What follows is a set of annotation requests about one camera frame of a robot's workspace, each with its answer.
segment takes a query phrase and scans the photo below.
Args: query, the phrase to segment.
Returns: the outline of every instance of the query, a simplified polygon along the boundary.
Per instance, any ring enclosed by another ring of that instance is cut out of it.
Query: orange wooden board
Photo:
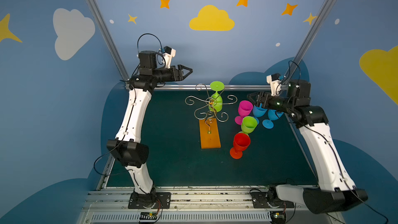
[[[220,135],[218,134],[217,120],[214,119],[210,124],[211,133],[209,134],[209,126],[205,120],[199,120],[200,143],[202,149],[221,148]]]

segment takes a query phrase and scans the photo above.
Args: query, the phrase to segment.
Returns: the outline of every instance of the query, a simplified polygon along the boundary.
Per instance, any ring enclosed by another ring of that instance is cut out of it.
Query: plastic wine glass
[[[242,151],[250,145],[250,137],[245,133],[238,133],[234,137],[233,145],[234,147],[231,148],[229,154],[235,159],[240,159],[243,155]]]

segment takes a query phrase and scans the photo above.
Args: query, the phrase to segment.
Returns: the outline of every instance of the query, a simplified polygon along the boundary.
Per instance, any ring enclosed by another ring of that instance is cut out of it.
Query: curly metal hook
[[[201,113],[200,113],[200,114],[205,114],[205,115],[206,115],[204,118],[198,118],[198,117],[196,116],[196,112],[197,112],[198,110],[202,109],[202,108],[205,108],[205,107],[208,107],[208,105],[205,105],[204,107],[200,107],[200,108],[196,109],[195,112],[193,112],[193,115],[195,116],[195,118],[197,118],[197,119],[199,119],[199,120],[202,120],[202,119],[207,118],[207,116],[208,116],[207,112],[201,112]]]
[[[201,90],[202,90],[202,86],[204,86],[204,87],[206,88],[207,97],[209,97],[209,98],[210,98],[210,96],[209,96],[209,90],[207,89],[207,87],[206,87],[206,85],[205,85],[205,84],[203,84],[203,83],[199,83],[199,84],[197,84],[197,85],[195,86],[195,89],[196,89],[197,91],[201,91]]]
[[[234,102],[222,103],[222,105],[231,105],[231,104],[235,104],[235,103],[238,101],[238,98],[237,98],[235,95],[232,95],[232,94],[228,95],[228,99],[230,99],[230,100],[234,100],[233,97],[235,98],[235,101],[234,101]]]
[[[215,117],[216,117],[216,119],[217,119],[218,121],[220,121],[220,122],[226,122],[226,121],[229,119],[229,115],[228,115],[228,113],[226,113],[226,112],[222,112],[222,113],[221,113],[221,117],[222,117],[224,114],[226,115],[226,120],[224,120],[224,121],[220,120],[220,119],[217,117],[217,115],[215,115]]]
[[[200,100],[200,101],[203,101],[203,102],[206,102],[206,103],[207,103],[207,100],[204,101],[204,100],[199,99],[199,98],[197,98],[197,97],[195,97],[195,96],[188,96],[188,97],[185,98],[185,103],[186,103],[188,106],[192,106],[192,105],[195,103],[195,101],[193,101],[192,99],[189,99],[189,100],[192,102],[191,104],[189,104],[189,103],[187,102],[187,99],[188,99],[189,97],[192,97],[192,98],[195,98],[195,99],[198,99],[198,100]]]

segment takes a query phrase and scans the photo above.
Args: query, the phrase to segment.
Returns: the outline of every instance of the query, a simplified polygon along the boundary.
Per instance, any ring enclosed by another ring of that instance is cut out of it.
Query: black mounting plate
[[[251,200],[253,201],[254,208],[268,208],[268,209],[272,208],[267,201],[267,192],[250,192],[250,195],[251,195]],[[279,208],[285,207],[283,203],[286,203],[286,208],[295,207],[294,203],[289,201],[273,202],[273,204],[279,204]]]
[[[162,203],[162,206],[160,208],[163,209],[169,209],[170,208],[170,192],[156,192],[156,197],[157,199],[160,200]],[[157,209],[159,207],[159,203],[155,201],[155,205],[151,209]],[[138,202],[134,202],[132,199],[132,194],[130,196],[130,201],[128,205],[129,209],[145,209],[142,204],[139,204]]]

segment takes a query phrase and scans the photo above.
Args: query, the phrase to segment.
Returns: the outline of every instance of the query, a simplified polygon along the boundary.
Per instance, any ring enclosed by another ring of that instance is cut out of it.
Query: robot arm
[[[130,173],[135,186],[133,197],[143,207],[153,206],[156,193],[146,164],[149,148],[141,144],[145,111],[158,83],[182,81],[192,73],[192,69],[182,65],[178,65],[178,68],[170,66],[176,51],[167,46],[164,50],[163,54],[154,51],[142,51],[138,54],[139,74],[132,75],[128,82],[129,102],[123,122],[115,139],[107,142],[112,156]],[[161,68],[157,68],[157,56],[163,56],[166,62]],[[183,69],[188,70],[188,73],[184,75]]]
[[[318,188],[293,185],[275,187],[276,200],[292,201],[306,205],[315,213],[346,211],[366,201],[367,194],[357,189],[348,175],[334,146],[328,119],[321,107],[310,106],[311,84],[304,80],[291,80],[286,97],[278,96],[279,74],[272,75],[271,93],[258,92],[248,95],[257,107],[286,113],[304,137],[318,174]]]

